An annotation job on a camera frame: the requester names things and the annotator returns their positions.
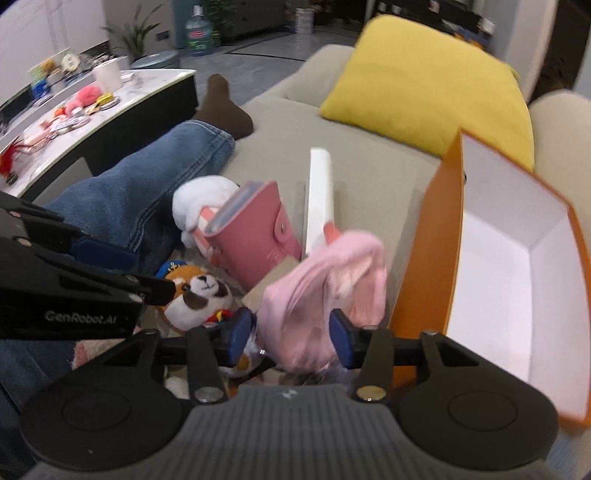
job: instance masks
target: pink cloth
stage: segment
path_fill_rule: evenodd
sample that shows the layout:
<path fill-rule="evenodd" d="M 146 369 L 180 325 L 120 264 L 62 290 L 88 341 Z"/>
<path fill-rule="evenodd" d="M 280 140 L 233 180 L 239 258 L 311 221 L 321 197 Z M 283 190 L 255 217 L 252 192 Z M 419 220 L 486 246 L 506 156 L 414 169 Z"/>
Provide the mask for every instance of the pink cloth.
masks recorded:
<path fill-rule="evenodd" d="M 73 98 L 66 105 L 66 115 L 72 116 L 72 112 L 77 108 L 83 108 L 82 102 L 79 101 L 78 98 Z"/>
<path fill-rule="evenodd" d="M 357 326 L 378 325 L 386 305 L 384 245 L 347 231 L 269 285 L 257 316 L 257 340 L 290 372 L 316 372 L 337 361 L 329 314 L 340 308 Z"/>

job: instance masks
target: gray sofa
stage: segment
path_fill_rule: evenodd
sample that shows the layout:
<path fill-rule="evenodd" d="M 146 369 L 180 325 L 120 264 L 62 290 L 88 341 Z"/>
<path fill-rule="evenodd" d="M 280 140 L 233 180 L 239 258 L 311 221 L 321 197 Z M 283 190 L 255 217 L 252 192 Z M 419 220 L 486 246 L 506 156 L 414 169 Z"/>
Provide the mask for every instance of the gray sofa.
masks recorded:
<path fill-rule="evenodd" d="M 393 305 L 410 254 L 424 192 L 440 159 L 355 127 L 324 120 L 319 107 L 343 72 L 353 48 L 329 45 L 298 72 L 248 102 L 255 132 L 237 142 L 223 175 L 276 180 L 296 232 L 303 231 L 310 148 L 333 160 L 335 217 L 342 229 L 366 229 L 384 242 Z M 530 107 L 536 173 L 570 198 L 591 246 L 591 102 L 551 93 Z M 561 432 L 550 464 L 561 478 L 591 469 L 591 430 Z"/>
<path fill-rule="evenodd" d="M 255 132 L 236 144 L 222 174 L 237 183 L 276 180 L 295 230 L 301 232 L 310 148 L 326 148 L 333 161 L 337 226 L 367 230 L 383 240 L 392 304 L 410 254 L 420 203 L 440 160 L 319 116 L 320 105 L 352 51 L 326 46 L 298 72 L 244 105 Z"/>

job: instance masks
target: pink notebook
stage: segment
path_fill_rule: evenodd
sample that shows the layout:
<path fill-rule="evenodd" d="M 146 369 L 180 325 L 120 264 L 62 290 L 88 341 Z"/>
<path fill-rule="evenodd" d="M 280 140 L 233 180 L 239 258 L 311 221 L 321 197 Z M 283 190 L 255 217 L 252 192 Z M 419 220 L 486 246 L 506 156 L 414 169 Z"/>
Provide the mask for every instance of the pink notebook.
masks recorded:
<path fill-rule="evenodd" d="M 207 224 L 203 236 L 215 249 L 219 265 L 247 291 L 286 256 L 301 258 L 276 181 L 243 184 Z"/>

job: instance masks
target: brown sock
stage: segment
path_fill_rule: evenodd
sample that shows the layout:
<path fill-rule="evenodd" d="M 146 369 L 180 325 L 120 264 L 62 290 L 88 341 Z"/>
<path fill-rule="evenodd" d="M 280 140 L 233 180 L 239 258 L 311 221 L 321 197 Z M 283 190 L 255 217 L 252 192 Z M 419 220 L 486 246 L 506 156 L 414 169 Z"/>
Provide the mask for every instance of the brown sock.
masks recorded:
<path fill-rule="evenodd" d="M 207 95 L 193 118 L 228 132 L 234 140 L 247 137 L 254 129 L 252 118 L 230 100 L 228 81 L 217 73 L 208 78 Z"/>

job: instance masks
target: sofa armrest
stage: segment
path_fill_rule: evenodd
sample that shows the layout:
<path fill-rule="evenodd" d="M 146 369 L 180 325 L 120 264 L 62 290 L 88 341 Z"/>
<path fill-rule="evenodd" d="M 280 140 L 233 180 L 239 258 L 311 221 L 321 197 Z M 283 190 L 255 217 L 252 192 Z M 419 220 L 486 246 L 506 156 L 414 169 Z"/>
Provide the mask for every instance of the sofa armrest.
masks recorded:
<path fill-rule="evenodd" d="M 343 45 L 327 45 L 277 87 L 281 86 L 281 92 L 288 100 L 320 107 L 335 87 L 353 50 L 353 47 Z"/>
<path fill-rule="evenodd" d="M 534 171 L 572 203 L 591 247 L 591 101 L 568 90 L 530 105 Z"/>

